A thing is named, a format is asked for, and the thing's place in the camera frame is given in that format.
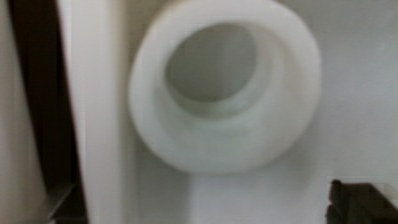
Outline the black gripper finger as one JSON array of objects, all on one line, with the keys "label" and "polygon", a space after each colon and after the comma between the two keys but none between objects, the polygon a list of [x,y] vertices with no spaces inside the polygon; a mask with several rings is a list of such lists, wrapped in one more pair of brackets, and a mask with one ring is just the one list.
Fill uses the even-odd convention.
[{"label": "black gripper finger", "polygon": [[398,224],[398,208],[369,183],[330,182],[326,224]]}]

